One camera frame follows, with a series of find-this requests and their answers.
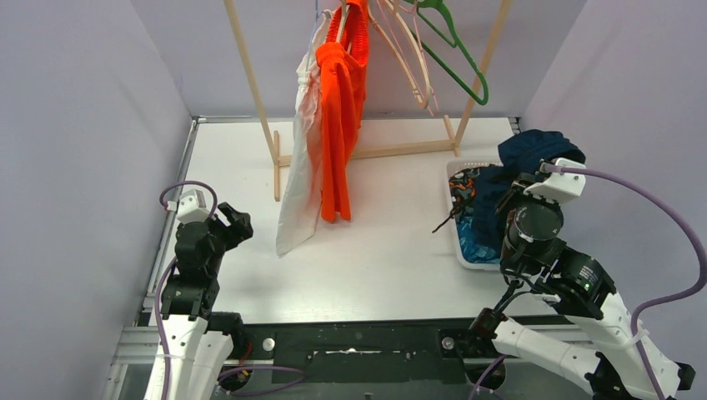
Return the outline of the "navy blue shorts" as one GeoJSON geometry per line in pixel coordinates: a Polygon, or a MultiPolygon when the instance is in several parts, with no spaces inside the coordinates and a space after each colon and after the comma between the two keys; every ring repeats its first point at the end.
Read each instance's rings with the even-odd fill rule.
{"type": "Polygon", "coordinates": [[[476,238],[494,250],[501,249],[505,220],[495,207],[520,173],[534,174],[542,161],[556,158],[585,163],[585,154],[563,133],[531,129],[516,134],[498,145],[500,166],[481,169],[475,180],[472,227],[476,238]]]}

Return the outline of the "camouflage orange grey shorts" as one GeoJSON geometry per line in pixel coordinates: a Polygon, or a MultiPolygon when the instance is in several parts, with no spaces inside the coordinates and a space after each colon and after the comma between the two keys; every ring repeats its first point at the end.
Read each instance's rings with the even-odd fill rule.
{"type": "Polygon", "coordinates": [[[449,178],[449,191],[452,200],[451,215],[455,220],[471,217],[476,196],[475,180],[481,167],[465,168],[449,178]]]}

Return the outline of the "clear plastic basket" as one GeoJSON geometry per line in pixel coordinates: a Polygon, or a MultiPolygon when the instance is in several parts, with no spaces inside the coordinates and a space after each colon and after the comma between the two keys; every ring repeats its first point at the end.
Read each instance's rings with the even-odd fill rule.
{"type": "Polygon", "coordinates": [[[457,259],[461,263],[461,265],[468,269],[468,270],[474,270],[474,271],[485,271],[485,272],[498,272],[499,271],[499,262],[498,263],[481,263],[481,264],[472,264],[469,262],[466,262],[461,254],[460,248],[459,248],[459,236],[457,233],[457,226],[456,226],[456,221],[453,216],[451,215],[451,210],[452,210],[452,200],[451,200],[451,195],[449,191],[449,178],[455,174],[457,171],[460,171],[465,168],[476,168],[476,167],[481,167],[481,168],[486,168],[488,166],[500,166],[501,162],[499,160],[495,159],[464,159],[464,158],[455,158],[452,161],[447,162],[446,167],[444,169],[445,175],[444,175],[444,182],[448,185],[448,188],[445,190],[445,194],[448,196],[448,203],[449,203],[449,213],[446,219],[437,227],[437,229],[440,229],[443,225],[445,225],[447,222],[452,221],[452,227],[451,227],[451,232],[453,234],[453,247],[456,251],[457,254],[457,259]]]}

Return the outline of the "blue patterned shorts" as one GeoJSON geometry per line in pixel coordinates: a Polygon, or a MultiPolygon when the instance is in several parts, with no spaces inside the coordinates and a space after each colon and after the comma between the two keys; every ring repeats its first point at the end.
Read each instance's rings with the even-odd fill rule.
{"type": "Polygon", "coordinates": [[[472,264],[498,263],[499,253],[477,240],[472,222],[472,217],[461,217],[456,221],[459,248],[463,259],[472,264]]]}

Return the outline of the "pink hanger of blue shorts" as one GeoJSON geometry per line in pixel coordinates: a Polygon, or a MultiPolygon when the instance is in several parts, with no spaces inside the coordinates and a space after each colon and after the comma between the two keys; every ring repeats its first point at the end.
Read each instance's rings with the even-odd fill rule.
{"type": "Polygon", "coordinates": [[[402,1],[377,1],[388,29],[388,41],[394,58],[399,62],[410,91],[420,109],[435,117],[439,103],[430,82],[429,67],[421,47],[418,17],[413,6],[402,1]]]}

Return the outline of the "green hanger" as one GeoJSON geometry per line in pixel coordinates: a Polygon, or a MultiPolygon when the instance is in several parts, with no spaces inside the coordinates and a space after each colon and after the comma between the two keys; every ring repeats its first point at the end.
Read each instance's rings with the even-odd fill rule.
{"type": "Polygon", "coordinates": [[[484,106],[489,102],[488,81],[481,71],[479,65],[472,57],[469,50],[461,40],[455,23],[454,16],[443,0],[423,0],[407,1],[413,6],[413,13],[419,17],[439,38],[441,38],[450,48],[458,50],[464,57],[466,63],[474,72],[474,76],[479,80],[480,89],[472,89],[424,40],[420,40],[422,49],[462,88],[469,97],[478,105],[484,106]],[[424,15],[424,10],[434,10],[442,18],[448,33],[435,25],[424,15]]]}

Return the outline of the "wooden hanger of orange shorts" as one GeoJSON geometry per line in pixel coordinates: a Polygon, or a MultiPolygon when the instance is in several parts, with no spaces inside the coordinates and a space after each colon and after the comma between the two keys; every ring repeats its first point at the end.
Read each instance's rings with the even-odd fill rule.
{"type": "Polygon", "coordinates": [[[348,16],[351,11],[351,5],[349,1],[341,1],[341,13],[339,19],[338,30],[336,32],[335,42],[342,45],[343,49],[349,53],[352,47],[351,43],[348,42],[345,35],[347,34],[347,23],[348,16]]]}

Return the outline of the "wooden hanger of navy shorts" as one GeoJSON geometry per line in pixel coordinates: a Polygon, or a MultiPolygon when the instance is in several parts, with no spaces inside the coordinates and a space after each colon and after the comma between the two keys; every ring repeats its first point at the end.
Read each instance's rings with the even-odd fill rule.
{"type": "Polygon", "coordinates": [[[429,78],[429,69],[422,49],[422,41],[414,19],[408,24],[402,1],[369,1],[369,21],[393,54],[402,70],[415,102],[421,109],[429,109],[434,90],[429,78]]]}

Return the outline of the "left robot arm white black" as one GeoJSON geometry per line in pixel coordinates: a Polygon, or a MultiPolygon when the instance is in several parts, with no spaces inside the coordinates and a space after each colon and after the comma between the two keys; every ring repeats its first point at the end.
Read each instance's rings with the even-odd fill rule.
{"type": "Polygon", "coordinates": [[[247,333],[237,312],[213,309],[226,252],[253,236],[250,216],[227,202],[202,222],[182,222],[157,305],[158,350],[146,399],[209,399],[225,361],[240,357],[247,333]]]}

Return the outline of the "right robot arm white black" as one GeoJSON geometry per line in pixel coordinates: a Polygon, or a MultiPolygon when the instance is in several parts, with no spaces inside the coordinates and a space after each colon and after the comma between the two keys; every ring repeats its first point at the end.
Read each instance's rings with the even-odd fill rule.
{"type": "Polygon", "coordinates": [[[692,387],[695,371],[668,359],[647,332],[631,324],[614,280],[593,257],[559,238],[559,198],[578,196],[582,180],[523,173],[497,207],[506,226],[500,270],[510,286],[498,304],[484,308],[467,332],[479,355],[519,358],[572,382],[594,399],[673,399],[692,387]],[[522,284],[579,328],[591,341],[581,347],[516,322],[505,309],[522,284]]]}

